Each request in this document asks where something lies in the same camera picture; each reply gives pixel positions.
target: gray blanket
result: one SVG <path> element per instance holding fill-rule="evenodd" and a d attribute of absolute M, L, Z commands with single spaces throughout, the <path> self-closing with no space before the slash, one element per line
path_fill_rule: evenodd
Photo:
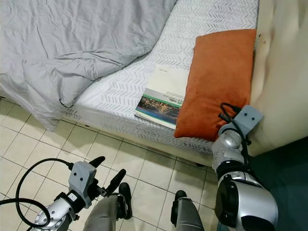
<path fill-rule="evenodd" d="M 53 130 L 93 81 L 152 49 L 175 2 L 2 0 L 0 87 Z"/>

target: book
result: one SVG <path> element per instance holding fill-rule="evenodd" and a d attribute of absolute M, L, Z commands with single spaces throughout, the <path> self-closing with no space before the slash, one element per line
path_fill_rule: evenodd
<path fill-rule="evenodd" d="M 135 116 L 175 129 L 188 74 L 189 70 L 157 66 L 137 105 Z"/>

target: pillow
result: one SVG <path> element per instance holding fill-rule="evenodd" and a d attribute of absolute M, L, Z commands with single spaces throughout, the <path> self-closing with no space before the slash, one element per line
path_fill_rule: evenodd
<path fill-rule="evenodd" d="M 255 37 L 255 29 L 197 37 L 176 138 L 214 141 L 224 124 L 220 104 L 249 104 Z"/>

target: black cable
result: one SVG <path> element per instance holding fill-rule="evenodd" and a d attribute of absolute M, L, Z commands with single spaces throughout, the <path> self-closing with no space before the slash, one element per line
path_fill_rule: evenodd
<path fill-rule="evenodd" d="M 224 106 L 227 106 L 229 108 L 231 108 L 234 112 L 239 113 L 241 108 L 237 107 L 237 106 L 233 106 L 232 104 L 229 103 L 221 103 L 220 104 L 220 108 L 222 110 L 222 112 L 224 113 L 224 115 L 229 119 L 229 121 L 231 121 L 233 123 L 233 125 L 235 126 L 236 130 L 239 132 L 241 138 L 242 138 L 242 155 L 244 157 L 244 164 L 246 166 L 248 166 L 248 148 L 247 148 L 247 143 L 246 143 L 246 138 L 242 132 L 242 130 L 240 129 L 240 127 L 237 125 L 237 123 L 233 120 L 233 118 L 229 115 L 229 113 L 227 112 L 227 110 L 225 109 Z"/>
<path fill-rule="evenodd" d="M 19 193 L 20 193 L 20 189 L 21 189 L 21 186 L 22 186 L 22 183 L 24 182 L 26 176 L 29 174 L 29 172 L 31 172 L 32 169 L 34 169 L 37 165 L 43 163 L 43 162 L 47 162 L 47 161 L 58 161 L 58 162 L 61 162 L 61 163 L 64 163 L 68 166 L 68 168 L 70 170 L 72 170 L 72 167 L 73 167 L 73 163 L 69 163 L 65 160 L 61 160 L 61 159 L 57 159 L 57 158 L 47 158 L 47 159 L 43 159 L 43 160 L 40 160 L 38 161 L 37 163 L 35 163 L 33 166 L 31 166 L 26 172 L 25 174 L 23 175 L 23 177 L 20 179 L 19 183 L 18 183 L 18 186 L 17 186 L 17 189 L 16 189 L 16 195 L 15 195 L 15 198 L 13 199 L 8 199 L 8 200 L 3 200 L 3 201 L 0 201 L 0 205 L 4 205 L 4 204 L 8 204 L 8 203 L 15 203 L 16 205 L 16 210 L 17 210 L 17 213 L 19 215 L 19 217 L 21 218 L 21 220 L 26 223 L 27 225 L 30 226 L 30 228 L 28 230 L 31 230 L 32 228 L 42 228 L 46 225 L 49 224 L 50 220 L 51 220 L 51 217 L 50 217 L 50 214 L 47 210 L 47 208 L 41 204 L 40 202 L 38 201 L 35 201 L 35 200 L 32 200 L 32 199 L 27 199 L 27 198 L 19 198 Z M 28 203 L 28 204 L 32 204 L 32 205 L 35 205 L 37 207 L 39 207 L 46 215 L 46 223 L 45 224 L 42 224 L 42 225 L 38 225 L 38 224 L 34 224 L 32 222 L 30 222 L 29 220 L 27 220 L 27 218 L 25 218 L 25 216 L 23 215 L 21 209 L 20 209 L 20 205 L 19 203 L 21 202 L 24 202 L 24 203 Z"/>

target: chevron pattern sheet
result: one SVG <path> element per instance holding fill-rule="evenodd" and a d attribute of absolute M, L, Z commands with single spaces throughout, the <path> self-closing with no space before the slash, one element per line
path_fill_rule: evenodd
<path fill-rule="evenodd" d="M 178 0 L 153 50 L 126 68 L 94 82 L 64 117 L 97 128 L 211 153 L 212 142 L 176 139 L 174 130 L 137 118 L 134 110 L 156 65 L 189 69 L 197 36 L 255 28 L 257 10 L 258 0 Z"/>

